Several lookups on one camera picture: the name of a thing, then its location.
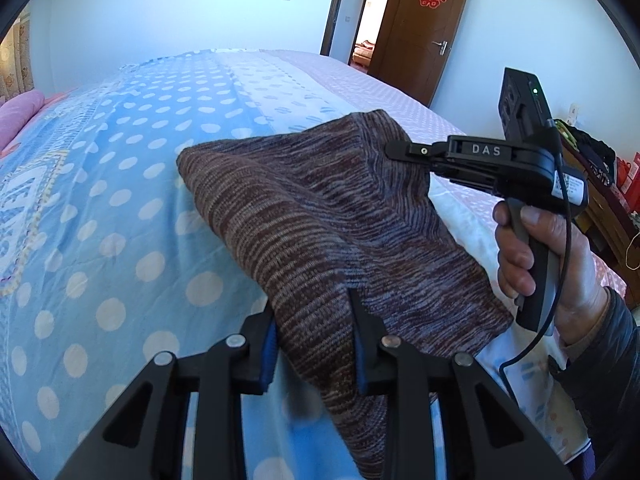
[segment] door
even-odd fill
[[[388,0],[369,75],[429,106],[465,3],[466,0]]]

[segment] bed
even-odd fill
[[[177,154],[206,140],[295,133],[376,108],[417,142],[462,134],[402,92],[331,58],[244,50],[123,67],[54,100],[25,127],[0,160],[0,424],[40,480],[54,478],[156,352],[203,352],[266,302],[194,210]],[[496,200],[437,177],[430,198],[513,310],[496,282]],[[596,265],[601,282],[624,293],[622,280],[600,260]],[[498,365],[531,337],[512,326],[478,359],[496,378]],[[546,370],[547,353],[562,361],[553,337],[508,377],[524,412],[567,461],[588,440]],[[242,401],[250,478],[360,478],[318,394],[299,385],[294,405],[285,375],[279,368],[264,398]],[[438,420],[437,402],[433,412]],[[186,479],[193,423],[191,410]]]

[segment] pink bedsheet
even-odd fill
[[[450,135],[464,135],[449,121],[435,114],[418,101],[377,79],[365,75],[330,57],[316,54],[293,52],[290,50],[269,51],[272,56],[291,63],[306,72],[333,94],[341,97],[362,111],[382,108],[389,113],[408,135],[425,144],[446,140]],[[468,206],[473,214],[489,226],[495,228],[492,218],[494,205],[498,200],[485,193],[452,184],[446,179],[440,183],[460,203]],[[597,278],[603,286],[610,286],[624,297],[626,283],[602,259],[593,255]]]

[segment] metal rivet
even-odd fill
[[[397,335],[385,335],[380,340],[382,346],[385,348],[398,348],[400,343],[402,343],[402,339],[400,339]]]
[[[171,352],[158,352],[154,357],[154,364],[157,366],[167,366],[174,360],[174,356]]]
[[[246,343],[246,338],[242,334],[233,334],[227,337],[225,342],[229,348],[240,348]]]
[[[471,366],[474,363],[474,359],[466,352],[458,352],[453,360],[459,366]]]

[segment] floral curtain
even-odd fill
[[[29,13],[23,11],[0,43],[0,102],[33,89]]]

